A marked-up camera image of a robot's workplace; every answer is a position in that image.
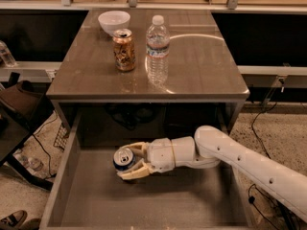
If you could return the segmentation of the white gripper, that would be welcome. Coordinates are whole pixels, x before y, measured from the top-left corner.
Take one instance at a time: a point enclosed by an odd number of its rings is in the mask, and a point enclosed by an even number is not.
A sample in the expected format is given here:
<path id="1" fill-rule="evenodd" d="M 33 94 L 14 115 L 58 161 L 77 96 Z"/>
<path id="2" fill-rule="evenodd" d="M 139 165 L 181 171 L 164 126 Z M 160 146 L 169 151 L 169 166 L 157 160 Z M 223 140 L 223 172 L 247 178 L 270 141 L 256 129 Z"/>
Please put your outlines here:
<path id="1" fill-rule="evenodd" d="M 168 138 L 156 139 L 149 144 L 137 142 L 122 146 L 121 154 L 129 160 L 147 157 L 149 163 L 140 160 L 131 168 L 118 172 L 117 175 L 123 180 L 143 178 L 151 173 L 165 173 L 175 167 L 173 146 Z"/>

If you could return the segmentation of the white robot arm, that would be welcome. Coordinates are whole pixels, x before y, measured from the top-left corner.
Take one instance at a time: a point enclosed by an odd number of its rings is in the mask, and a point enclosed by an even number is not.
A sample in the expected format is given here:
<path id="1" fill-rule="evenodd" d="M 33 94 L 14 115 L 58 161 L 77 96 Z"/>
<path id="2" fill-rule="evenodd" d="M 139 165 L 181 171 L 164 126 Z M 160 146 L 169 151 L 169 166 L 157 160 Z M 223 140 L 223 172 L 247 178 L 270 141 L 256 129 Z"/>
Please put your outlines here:
<path id="1" fill-rule="evenodd" d="M 307 221 L 307 176 L 248 149 L 213 126 L 200 126 L 193 136 L 128 144 L 113 155 L 117 175 L 124 180 L 177 167 L 213 168 L 222 161 Z"/>

